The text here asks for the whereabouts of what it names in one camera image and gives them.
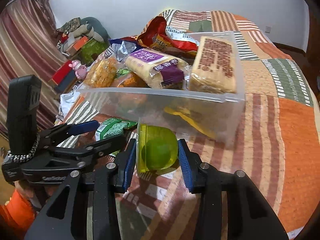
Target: pink plush toy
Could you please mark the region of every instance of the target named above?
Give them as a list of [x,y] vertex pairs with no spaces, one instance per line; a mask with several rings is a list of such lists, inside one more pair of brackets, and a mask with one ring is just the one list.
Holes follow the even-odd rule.
[[82,65],[80,60],[73,60],[72,64],[69,64],[69,67],[76,72],[76,77],[78,79],[85,79],[87,76],[87,67]]

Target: curtain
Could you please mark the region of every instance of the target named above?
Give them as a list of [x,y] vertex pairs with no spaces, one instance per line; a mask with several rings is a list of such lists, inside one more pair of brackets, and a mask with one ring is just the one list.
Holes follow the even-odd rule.
[[0,15],[0,132],[7,135],[6,111],[11,79],[34,74],[42,81],[37,123],[52,127],[59,103],[48,84],[67,60],[56,48],[58,33],[48,0],[15,0]]

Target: plastic storage box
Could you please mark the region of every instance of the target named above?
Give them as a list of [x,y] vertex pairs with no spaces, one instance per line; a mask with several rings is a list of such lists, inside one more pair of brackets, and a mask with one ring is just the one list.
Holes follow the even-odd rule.
[[81,92],[99,112],[148,125],[167,127],[178,134],[209,136],[232,146],[245,104],[243,70],[233,32],[191,33],[227,39],[236,50],[236,94],[151,88],[84,88]]

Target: orange sleeve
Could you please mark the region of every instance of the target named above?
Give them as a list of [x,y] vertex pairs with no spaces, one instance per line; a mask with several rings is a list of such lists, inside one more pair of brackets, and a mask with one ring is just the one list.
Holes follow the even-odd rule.
[[17,190],[13,192],[6,206],[0,206],[0,215],[20,239],[24,238],[35,219],[35,212],[31,204]]

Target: bed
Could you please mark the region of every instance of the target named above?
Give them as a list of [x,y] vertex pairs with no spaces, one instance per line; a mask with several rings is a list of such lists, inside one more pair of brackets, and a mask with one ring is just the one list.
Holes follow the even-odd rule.
[[[218,170],[244,170],[293,239],[320,200],[319,106],[300,68],[255,23],[239,15],[179,10],[160,15],[168,26],[185,33],[234,32],[246,92],[234,147],[226,149],[223,143],[204,137],[186,140],[192,151]],[[106,118],[80,96],[65,122],[102,122]],[[63,146],[79,146],[92,137],[71,137]],[[108,156],[100,163],[110,161]],[[192,239],[199,196],[188,193],[179,167],[169,169],[166,173],[135,172],[128,192],[117,196],[122,239]]]

